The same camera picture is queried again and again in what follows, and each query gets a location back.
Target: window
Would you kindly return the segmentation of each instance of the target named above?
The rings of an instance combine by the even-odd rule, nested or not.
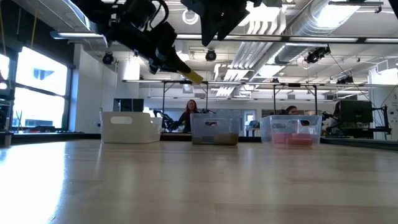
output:
[[[65,95],[68,68],[27,47],[18,57],[16,82]]]
[[[35,91],[16,88],[12,125],[33,128],[36,126],[62,127],[65,99]]]
[[[8,57],[0,54],[0,73],[1,73],[0,80],[8,79],[9,64],[10,64],[10,59]],[[5,90],[6,88],[7,88],[6,83],[0,83],[0,90]]]
[[[66,66],[24,47],[18,57],[12,126],[62,128],[67,76]]]

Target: clear plastic bin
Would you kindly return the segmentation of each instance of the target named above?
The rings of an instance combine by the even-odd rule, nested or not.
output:
[[[218,114],[191,114],[192,144],[236,145],[238,118]]]
[[[273,115],[260,122],[261,141],[281,145],[319,144],[322,116]]]

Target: person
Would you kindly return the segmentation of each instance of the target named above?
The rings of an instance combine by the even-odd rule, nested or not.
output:
[[[290,106],[290,107],[286,108],[285,115],[298,115],[297,107]]]
[[[181,115],[180,119],[175,123],[176,127],[182,125],[185,122],[184,132],[190,133],[191,132],[191,114],[199,113],[197,103],[195,100],[190,100],[187,103],[187,107],[185,108],[185,112]]]
[[[329,120],[329,127],[332,130],[337,130],[338,129],[338,125],[339,125],[339,118],[340,118],[340,102],[336,103],[335,106],[335,111],[333,112],[333,117],[334,118],[330,118]]]

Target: computer monitor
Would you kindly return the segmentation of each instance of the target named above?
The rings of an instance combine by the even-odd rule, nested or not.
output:
[[[372,123],[373,110],[370,101],[341,100],[340,122]]]

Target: woman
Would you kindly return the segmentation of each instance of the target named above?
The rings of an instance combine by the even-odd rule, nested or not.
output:
[[[297,107],[290,106],[285,110],[285,115],[298,115]]]
[[[181,126],[183,122],[185,122],[184,132],[190,133],[191,132],[191,114],[199,113],[197,103],[195,100],[190,100],[187,103],[187,107],[185,108],[185,112],[181,115],[180,119],[175,123],[176,127]]]

